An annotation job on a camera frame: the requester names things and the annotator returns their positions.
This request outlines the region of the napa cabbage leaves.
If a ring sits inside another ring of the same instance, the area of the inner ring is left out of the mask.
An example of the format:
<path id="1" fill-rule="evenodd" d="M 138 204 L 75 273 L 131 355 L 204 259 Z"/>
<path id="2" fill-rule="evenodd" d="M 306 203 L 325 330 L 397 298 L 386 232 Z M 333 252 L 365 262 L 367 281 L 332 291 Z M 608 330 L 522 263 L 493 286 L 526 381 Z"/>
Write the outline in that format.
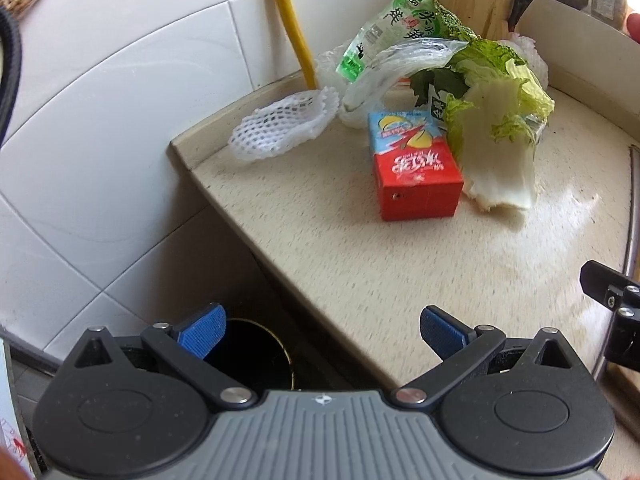
<path id="1" fill-rule="evenodd" d="M 468 87 L 460 98 L 450 96 L 444 110 L 464 194 L 483 210 L 532 208 L 536 148 L 553 100 L 525 58 L 498 41 L 470 41 L 447 67 Z"/>

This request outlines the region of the clear plastic bag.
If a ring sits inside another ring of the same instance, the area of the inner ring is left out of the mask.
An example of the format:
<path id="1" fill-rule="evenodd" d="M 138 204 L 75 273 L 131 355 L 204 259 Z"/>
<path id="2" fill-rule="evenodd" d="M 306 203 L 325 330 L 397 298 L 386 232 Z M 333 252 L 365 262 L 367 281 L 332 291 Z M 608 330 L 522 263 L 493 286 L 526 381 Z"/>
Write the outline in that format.
<path id="1" fill-rule="evenodd" d="M 383 106 L 385 93 L 402 78 L 420 70 L 443 68 L 468 45 L 466 41 L 421 38 L 394 44 L 375 58 L 354 82 L 337 73 L 338 62 L 346 52 L 343 44 L 314 59 L 314 74 L 320 87 L 333 87 L 340 97 L 337 117 L 349 128 L 367 127 L 370 113 Z"/>

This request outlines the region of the black trash bin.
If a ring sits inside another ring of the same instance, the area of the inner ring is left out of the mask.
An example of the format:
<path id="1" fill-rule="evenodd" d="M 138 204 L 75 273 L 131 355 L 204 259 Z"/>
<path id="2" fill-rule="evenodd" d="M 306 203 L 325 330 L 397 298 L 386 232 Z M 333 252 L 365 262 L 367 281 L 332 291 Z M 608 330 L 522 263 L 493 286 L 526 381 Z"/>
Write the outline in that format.
<path id="1" fill-rule="evenodd" d="M 282 341 L 248 318 L 229 318 L 224 336 L 205 361 L 260 396 L 295 386 L 292 359 Z"/>

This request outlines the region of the red blue drink carton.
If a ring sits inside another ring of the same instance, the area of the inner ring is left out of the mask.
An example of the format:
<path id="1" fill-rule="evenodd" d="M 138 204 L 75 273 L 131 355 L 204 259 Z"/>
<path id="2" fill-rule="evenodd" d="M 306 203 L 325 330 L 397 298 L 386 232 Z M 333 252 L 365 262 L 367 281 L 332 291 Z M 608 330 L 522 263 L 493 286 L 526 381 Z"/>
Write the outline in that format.
<path id="1" fill-rule="evenodd" d="M 432 116 L 424 110 L 374 112 L 368 127 L 382 219 L 453 216 L 463 178 Z"/>

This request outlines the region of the white foam fruit net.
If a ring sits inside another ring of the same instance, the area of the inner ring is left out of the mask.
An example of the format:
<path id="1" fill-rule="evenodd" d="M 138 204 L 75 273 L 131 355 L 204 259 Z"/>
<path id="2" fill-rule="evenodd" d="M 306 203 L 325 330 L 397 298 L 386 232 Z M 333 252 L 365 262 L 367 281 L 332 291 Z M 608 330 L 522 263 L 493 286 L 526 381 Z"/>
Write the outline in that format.
<path id="1" fill-rule="evenodd" d="M 335 118 L 340 95 L 333 87 L 297 92 L 244 117 L 228 141 L 242 162 L 273 158 L 317 139 Z"/>

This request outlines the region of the dark green vegetable leaves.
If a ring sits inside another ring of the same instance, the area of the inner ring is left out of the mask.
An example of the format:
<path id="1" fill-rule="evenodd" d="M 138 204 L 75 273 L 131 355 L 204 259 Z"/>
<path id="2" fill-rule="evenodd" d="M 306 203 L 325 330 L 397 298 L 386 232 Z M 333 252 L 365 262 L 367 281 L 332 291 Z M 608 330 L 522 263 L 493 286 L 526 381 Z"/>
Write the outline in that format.
<path id="1" fill-rule="evenodd" d="M 409 77 L 409 86 L 416 96 L 416 107 L 428 102 L 428 88 L 434 87 L 436 92 L 452 94 L 456 99 L 462 98 L 469 91 L 462 74 L 449 68 L 419 70 Z"/>

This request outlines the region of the white foam net behind cabbage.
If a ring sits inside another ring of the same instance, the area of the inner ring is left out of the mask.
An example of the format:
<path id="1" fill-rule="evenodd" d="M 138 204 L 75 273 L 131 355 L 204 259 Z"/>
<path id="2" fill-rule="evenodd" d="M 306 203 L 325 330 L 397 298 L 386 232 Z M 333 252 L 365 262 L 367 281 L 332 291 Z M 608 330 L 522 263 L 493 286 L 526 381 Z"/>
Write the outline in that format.
<path id="1" fill-rule="evenodd" d="M 537 50 L 536 41 L 533 40 L 533 38 L 520 35 L 517 32 L 512 32 L 510 41 L 514 44 L 516 52 L 524 58 L 530 70 L 536 75 L 541 87 L 547 89 L 549 84 L 549 67 Z"/>

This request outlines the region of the red round fruit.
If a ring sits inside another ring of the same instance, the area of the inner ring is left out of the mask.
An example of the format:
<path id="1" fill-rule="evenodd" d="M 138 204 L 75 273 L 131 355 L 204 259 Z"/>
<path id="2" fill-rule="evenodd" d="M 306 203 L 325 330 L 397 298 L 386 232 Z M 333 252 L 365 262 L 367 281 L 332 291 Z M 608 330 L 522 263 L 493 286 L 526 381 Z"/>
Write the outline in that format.
<path id="1" fill-rule="evenodd" d="M 631 13 L 626 19 L 626 29 L 628 36 L 633 39 L 637 44 L 640 44 L 640 14 L 637 12 Z"/>

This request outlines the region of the glass jar with label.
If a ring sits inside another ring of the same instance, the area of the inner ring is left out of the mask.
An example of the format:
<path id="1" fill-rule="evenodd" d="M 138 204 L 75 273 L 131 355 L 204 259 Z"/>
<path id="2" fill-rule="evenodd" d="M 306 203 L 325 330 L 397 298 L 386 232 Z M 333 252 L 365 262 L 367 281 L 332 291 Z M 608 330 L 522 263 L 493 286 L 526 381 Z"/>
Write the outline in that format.
<path id="1" fill-rule="evenodd" d="M 591 0 L 591 15 L 617 30 L 623 29 L 627 10 L 627 0 Z"/>

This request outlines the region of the green bamboo shoot package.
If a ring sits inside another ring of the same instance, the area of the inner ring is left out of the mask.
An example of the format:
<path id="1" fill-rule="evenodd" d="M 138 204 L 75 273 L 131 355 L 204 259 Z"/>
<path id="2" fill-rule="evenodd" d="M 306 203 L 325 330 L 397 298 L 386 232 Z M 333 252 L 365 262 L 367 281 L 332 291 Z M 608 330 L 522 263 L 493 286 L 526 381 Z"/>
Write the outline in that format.
<path id="1" fill-rule="evenodd" d="M 360 28 L 338 62 L 336 72 L 353 82 L 383 50 L 431 37 L 469 41 L 477 34 L 438 0 L 392 0 Z"/>

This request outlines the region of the yellow gas pipe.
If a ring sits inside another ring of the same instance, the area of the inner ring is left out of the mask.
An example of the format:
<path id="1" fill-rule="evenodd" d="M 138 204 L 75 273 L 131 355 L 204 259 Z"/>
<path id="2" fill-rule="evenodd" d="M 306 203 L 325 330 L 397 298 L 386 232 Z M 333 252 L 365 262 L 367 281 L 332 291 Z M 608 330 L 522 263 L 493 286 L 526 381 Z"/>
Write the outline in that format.
<path id="1" fill-rule="evenodd" d="M 309 90 L 317 88 L 314 76 L 314 64 L 312 64 L 311 52 L 307 41 L 298 24 L 292 0 L 274 0 L 280 20 L 290 40 L 290 44 L 297 58 L 300 71 L 303 74 L 305 84 Z"/>

